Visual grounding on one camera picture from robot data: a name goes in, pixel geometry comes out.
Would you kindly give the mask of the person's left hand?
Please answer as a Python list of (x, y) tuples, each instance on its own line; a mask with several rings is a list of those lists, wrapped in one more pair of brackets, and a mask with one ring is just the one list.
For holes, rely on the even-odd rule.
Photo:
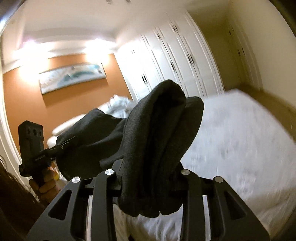
[(29, 180), (30, 187), (44, 206), (48, 206), (61, 191), (55, 180), (56, 175), (57, 172), (53, 168), (49, 168), (44, 174), (43, 186), (38, 186), (33, 179)]

